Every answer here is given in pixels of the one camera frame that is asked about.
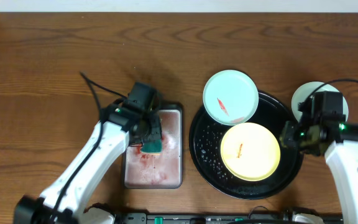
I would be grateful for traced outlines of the green yellow sponge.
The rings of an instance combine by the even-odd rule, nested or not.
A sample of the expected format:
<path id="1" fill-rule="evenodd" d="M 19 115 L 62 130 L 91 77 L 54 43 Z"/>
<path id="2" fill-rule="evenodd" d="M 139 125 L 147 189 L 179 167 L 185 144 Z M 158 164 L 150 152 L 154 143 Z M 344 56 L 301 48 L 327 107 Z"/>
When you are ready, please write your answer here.
<path id="1" fill-rule="evenodd" d="M 153 155 L 160 154 L 162 152 L 162 140 L 158 139 L 158 140 L 145 142 L 143 143 L 140 151 L 141 153 L 144 154 L 153 154 Z"/>

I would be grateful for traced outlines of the yellow plate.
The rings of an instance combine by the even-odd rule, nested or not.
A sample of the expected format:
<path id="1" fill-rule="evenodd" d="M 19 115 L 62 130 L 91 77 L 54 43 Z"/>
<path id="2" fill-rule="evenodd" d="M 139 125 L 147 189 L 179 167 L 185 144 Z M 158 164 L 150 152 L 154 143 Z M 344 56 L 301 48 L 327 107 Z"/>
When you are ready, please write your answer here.
<path id="1" fill-rule="evenodd" d="M 231 174 L 250 182 L 270 177 L 281 158 L 276 137 L 256 123 L 231 127 L 222 138 L 220 153 Z"/>

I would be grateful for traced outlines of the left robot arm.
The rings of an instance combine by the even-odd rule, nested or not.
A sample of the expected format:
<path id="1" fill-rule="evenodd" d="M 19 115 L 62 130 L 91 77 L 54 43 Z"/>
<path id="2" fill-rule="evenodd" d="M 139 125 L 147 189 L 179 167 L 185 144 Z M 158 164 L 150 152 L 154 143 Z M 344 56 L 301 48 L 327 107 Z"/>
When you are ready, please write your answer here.
<path id="1" fill-rule="evenodd" d="M 63 174 L 34 199 L 23 196 L 14 209 L 14 223 L 82 223 L 94 190 L 114 161 L 131 144 L 162 138 L 157 110 L 136 111 L 110 105 L 88 142 Z"/>

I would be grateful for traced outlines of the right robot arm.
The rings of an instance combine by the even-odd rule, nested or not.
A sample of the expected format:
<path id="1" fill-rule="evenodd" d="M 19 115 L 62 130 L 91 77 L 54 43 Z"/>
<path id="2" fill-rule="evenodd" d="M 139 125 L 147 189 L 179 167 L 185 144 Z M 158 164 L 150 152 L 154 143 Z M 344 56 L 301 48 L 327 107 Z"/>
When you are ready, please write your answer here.
<path id="1" fill-rule="evenodd" d="M 343 222 L 358 223 L 358 124 L 343 114 L 303 115 L 287 121 L 279 137 L 283 147 L 301 154 L 323 156 L 334 178 Z"/>

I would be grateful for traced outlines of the rectangular soapy water tray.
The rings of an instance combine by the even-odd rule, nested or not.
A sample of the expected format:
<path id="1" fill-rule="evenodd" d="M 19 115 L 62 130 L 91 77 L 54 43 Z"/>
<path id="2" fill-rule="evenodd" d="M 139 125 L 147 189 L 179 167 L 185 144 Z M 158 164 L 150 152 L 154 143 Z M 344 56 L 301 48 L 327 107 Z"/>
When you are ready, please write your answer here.
<path id="1" fill-rule="evenodd" d="M 146 154 L 129 147 L 122 157 L 122 183 L 127 189 L 177 189 L 183 179 L 183 110 L 179 104 L 164 105 L 162 151 Z"/>

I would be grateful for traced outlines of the round black serving tray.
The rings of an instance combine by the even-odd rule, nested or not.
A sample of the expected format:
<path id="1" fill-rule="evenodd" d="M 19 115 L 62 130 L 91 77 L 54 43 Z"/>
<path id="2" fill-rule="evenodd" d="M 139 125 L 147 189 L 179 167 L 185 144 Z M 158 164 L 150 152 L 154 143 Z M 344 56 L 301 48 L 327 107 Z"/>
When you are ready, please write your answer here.
<path id="1" fill-rule="evenodd" d="M 294 121 L 292 112 L 274 96 L 259 91 L 257 111 L 249 120 L 267 128 L 276 138 L 287 121 Z M 258 200 L 271 197 L 287 187 L 298 174 L 303 155 L 280 147 L 280 162 L 276 171 L 264 180 L 250 182 L 230 173 L 221 159 L 220 146 L 229 126 L 215 121 L 202 106 L 190 128 L 190 153 L 201 176 L 218 191 L 240 199 Z"/>

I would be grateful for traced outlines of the mint plate rear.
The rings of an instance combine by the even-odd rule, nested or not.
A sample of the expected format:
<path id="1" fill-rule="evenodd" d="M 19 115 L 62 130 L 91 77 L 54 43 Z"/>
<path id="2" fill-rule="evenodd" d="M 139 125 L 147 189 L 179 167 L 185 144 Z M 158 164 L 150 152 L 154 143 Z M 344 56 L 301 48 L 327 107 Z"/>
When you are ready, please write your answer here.
<path id="1" fill-rule="evenodd" d="M 258 89 L 253 80 L 243 72 L 220 71 L 204 86 L 204 108 L 220 124 L 235 126 L 250 120 L 258 104 Z"/>

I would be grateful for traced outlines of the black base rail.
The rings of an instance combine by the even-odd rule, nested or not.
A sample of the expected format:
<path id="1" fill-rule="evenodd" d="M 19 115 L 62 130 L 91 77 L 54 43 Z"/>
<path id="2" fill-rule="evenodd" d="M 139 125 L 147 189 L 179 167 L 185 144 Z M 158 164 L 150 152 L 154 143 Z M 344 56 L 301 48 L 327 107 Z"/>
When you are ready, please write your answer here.
<path id="1" fill-rule="evenodd" d="M 84 214 L 84 223 L 112 223 L 112 224 L 227 224 L 241 223 L 287 223 L 292 221 L 288 215 L 276 213 L 253 213 L 251 215 L 147 215 L 145 213 L 111 214 L 104 210 L 91 209 Z"/>

